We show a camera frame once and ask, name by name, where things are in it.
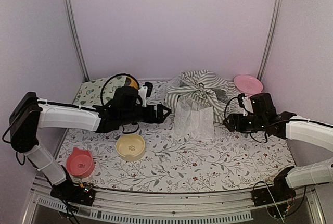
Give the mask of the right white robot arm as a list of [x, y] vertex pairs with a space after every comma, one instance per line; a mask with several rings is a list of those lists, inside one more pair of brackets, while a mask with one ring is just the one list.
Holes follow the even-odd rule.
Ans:
[[[332, 125], [306, 119], [288, 111], [278, 114], [269, 93], [251, 97], [242, 93], [235, 99], [243, 112], [224, 114], [223, 124], [230, 132], [252, 134], [261, 131], [265, 138], [273, 135], [332, 151]], [[311, 165], [287, 167], [274, 178], [269, 197], [273, 201], [280, 201], [289, 193], [289, 189], [331, 182], [331, 158]]]

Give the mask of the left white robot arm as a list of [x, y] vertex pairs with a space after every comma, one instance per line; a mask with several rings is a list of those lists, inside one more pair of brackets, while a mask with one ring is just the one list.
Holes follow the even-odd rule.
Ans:
[[118, 88], [106, 104], [83, 107], [50, 102], [28, 92], [9, 117], [9, 127], [4, 136], [8, 143], [23, 154], [41, 171], [60, 195], [66, 200], [77, 196], [77, 188], [69, 176], [38, 141], [37, 131], [41, 128], [82, 129], [96, 133], [109, 133], [121, 126], [140, 122], [160, 124], [170, 115], [171, 109], [162, 104], [148, 105], [146, 98], [151, 92], [143, 87], [139, 90], [123, 86]]

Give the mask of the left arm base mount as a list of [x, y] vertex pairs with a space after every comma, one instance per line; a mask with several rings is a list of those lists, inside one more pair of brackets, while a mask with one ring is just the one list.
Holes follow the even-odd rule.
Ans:
[[52, 186], [50, 195], [65, 202], [92, 206], [95, 200], [96, 191], [87, 185], [80, 186], [70, 180], [66, 180], [59, 185], [52, 183], [50, 185]]

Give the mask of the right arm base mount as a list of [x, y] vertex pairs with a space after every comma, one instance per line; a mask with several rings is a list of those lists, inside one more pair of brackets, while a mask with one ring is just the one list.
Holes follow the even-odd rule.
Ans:
[[257, 182], [251, 191], [251, 198], [255, 206], [263, 206], [286, 201], [296, 197], [294, 189], [284, 185], [268, 185], [265, 181]]

